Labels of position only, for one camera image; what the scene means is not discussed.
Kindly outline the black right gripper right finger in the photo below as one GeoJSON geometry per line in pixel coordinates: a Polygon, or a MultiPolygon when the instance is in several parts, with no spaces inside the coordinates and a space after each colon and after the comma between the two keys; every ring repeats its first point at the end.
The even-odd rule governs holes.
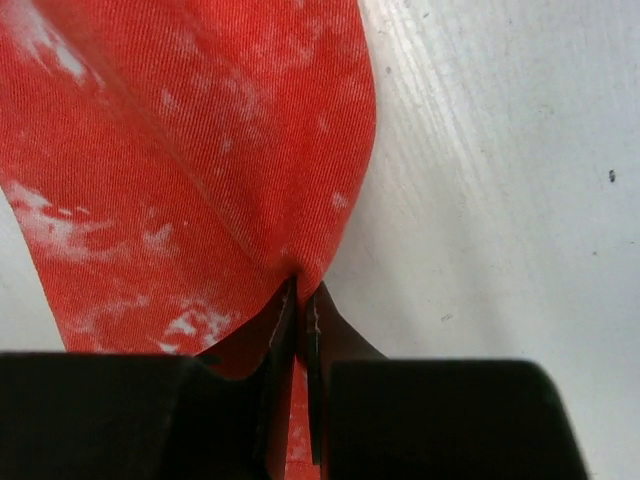
{"type": "Polygon", "coordinates": [[[309,428],[325,479],[583,479],[559,392],[515,359],[390,359],[320,286],[305,307],[309,428]]]}

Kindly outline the orange white tie-dye trousers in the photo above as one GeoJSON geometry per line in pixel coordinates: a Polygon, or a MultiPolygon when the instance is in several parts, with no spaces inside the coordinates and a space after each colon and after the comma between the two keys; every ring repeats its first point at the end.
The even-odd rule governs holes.
{"type": "Polygon", "coordinates": [[[293,281],[282,478],[319,477],[305,307],[375,130],[355,1],[3,2],[1,189],[62,342],[27,352],[196,356],[293,281]]]}

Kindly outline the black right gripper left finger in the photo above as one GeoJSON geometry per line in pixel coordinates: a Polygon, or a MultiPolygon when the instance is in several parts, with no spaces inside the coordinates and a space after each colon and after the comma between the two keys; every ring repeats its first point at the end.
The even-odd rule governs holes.
{"type": "Polygon", "coordinates": [[[196,356],[7,352],[5,479],[280,479],[296,286],[196,356]]]}

